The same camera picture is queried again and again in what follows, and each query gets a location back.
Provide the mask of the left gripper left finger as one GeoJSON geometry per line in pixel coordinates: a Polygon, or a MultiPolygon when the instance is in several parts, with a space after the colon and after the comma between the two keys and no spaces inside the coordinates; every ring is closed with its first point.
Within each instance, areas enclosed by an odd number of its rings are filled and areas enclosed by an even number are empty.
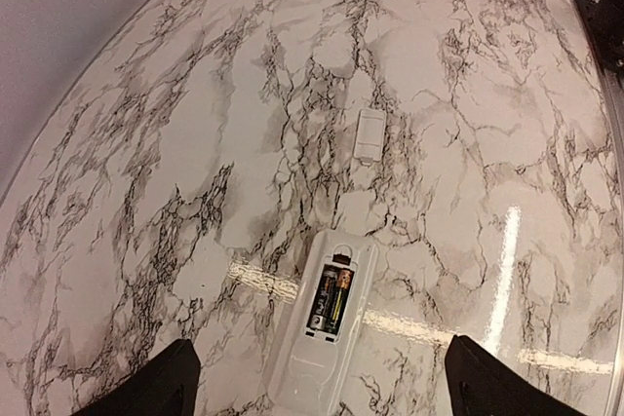
{"type": "Polygon", "coordinates": [[[193,415],[200,361],[188,339],[176,339],[135,375],[75,415],[193,415]]]}

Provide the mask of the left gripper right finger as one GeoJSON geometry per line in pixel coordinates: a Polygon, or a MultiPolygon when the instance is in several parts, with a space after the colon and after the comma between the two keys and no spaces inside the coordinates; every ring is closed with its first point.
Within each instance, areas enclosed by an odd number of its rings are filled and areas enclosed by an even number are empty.
{"type": "Polygon", "coordinates": [[[467,335],[452,337],[445,355],[454,415],[578,415],[533,387],[467,335]]]}

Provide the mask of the white remote control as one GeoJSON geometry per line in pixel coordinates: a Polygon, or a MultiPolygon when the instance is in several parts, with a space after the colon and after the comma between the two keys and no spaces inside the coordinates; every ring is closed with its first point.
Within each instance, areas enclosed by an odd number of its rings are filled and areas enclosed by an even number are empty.
{"type": "Polygon", "coordinates": [[[266,392],[277,408],[295,415],[337,410],[378,255],[365,237],[335,230],[314,237],[265,371],[266,392]]]}

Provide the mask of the black silver battery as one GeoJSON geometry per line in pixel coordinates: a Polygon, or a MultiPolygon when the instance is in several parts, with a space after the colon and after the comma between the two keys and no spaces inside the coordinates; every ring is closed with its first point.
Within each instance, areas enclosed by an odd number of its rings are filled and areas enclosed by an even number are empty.
{"type": "Polygon", "coordinates": [[[315,293],[314,302],[310,312],[308,327],[313,330],[323,330],[329,316],[332,302],[333,288],[338,277],[338,269],[333,266],[325,266],[315,293]]]}

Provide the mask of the black gold battery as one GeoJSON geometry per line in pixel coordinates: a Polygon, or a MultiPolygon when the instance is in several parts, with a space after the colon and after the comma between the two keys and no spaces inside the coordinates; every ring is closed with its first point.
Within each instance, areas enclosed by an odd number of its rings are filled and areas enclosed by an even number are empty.
{"type": "Polygon", "coordinates": [[[333,288],[330,313],[325,326],[326,333],[336,334],[339,330],[353,275],[354,273],[349,269],[342,269],[338,273],[337,281],[333,288]]]}

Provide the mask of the white battery cover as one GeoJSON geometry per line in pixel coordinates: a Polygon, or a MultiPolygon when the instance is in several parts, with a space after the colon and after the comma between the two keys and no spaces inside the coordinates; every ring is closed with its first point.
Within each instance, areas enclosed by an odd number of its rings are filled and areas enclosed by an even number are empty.
{"type": "Polygon", "coordinates": [[[353,157],[363,166],[381,160],[386,127],[386,113],[365,108],[360,111],[353,157]]]}

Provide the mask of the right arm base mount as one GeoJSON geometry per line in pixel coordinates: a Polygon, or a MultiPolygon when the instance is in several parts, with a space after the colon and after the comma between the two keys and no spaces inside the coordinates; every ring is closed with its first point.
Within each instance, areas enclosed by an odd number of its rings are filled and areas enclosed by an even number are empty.
{"type": "Polygon", "coordinates": [[[623,73],[623,0],[575,0],[604,68],[623,73]]]}

